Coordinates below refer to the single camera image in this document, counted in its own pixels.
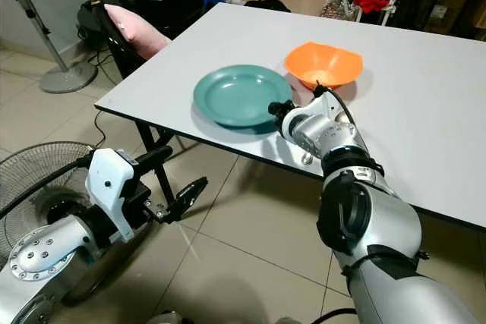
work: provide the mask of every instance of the orange bowl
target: orange bowl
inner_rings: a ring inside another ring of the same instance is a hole
[[[363,70],[363,59],[345,49],[307,42],[287,55],[285,65],[290,74],[313,90],[318,84],[337,87],[356,80]]]

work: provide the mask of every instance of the fan stand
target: fan stand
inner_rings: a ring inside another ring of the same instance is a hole
[[[27,17],[32,21],[33,26],[36,28],[47,49],[58,64],[57,68],[53,68],[42,76],[39,82],[40,89],[46,93],[70,93],[82,89],[93,81],[98,74],[98,68],[93,64],[83,61],[73,63],[70,67],[66,66],[49,39],[48,34],[50,31],[44,25],[32,1],[16,1],[21,4]]]

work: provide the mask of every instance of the teal plate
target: teal plate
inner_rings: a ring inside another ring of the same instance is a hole
[[[194,104],[216,123],[250,127],[271,121],[271,102],[292,98],[287,80],[268,68],[237,64],[220,68],[197,83]]]

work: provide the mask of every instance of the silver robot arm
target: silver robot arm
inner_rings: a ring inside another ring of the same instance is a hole
[[[115,242],[128,242],[134,229],[151,219],[180,220],[206,187],[206,178],[190,183],[166,209],[147,203],[150,190],[140,182],[171,153],[164,146],[131,159],[122,150],[98,149],[80,159],[88,159],[86,188],[93,205],[17,242],[0,271],[0,324],[46,324],[54,304]]]
[[[417,213],[387,185],[342,100],[325,87],[314,95],[306,107],[272,103],[269,112],[284,138],[321,160],[317,230],[339,260],[360,322],[478,323],[449,289],[417,273]],[[348,121],[329,107],[335,100]]]

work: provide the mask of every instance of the white table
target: white table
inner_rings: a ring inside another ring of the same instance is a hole
[[[361,76],[338,93],[390,186],[418,208],[486,227],[486,43],[220,4],[96,107],[319,177],[319,163],[302,164],[302,150],[277,132],[220,127],[192,96],[205,74],[231,64],[292,81],[284,59],[309,40],[363,56]]]

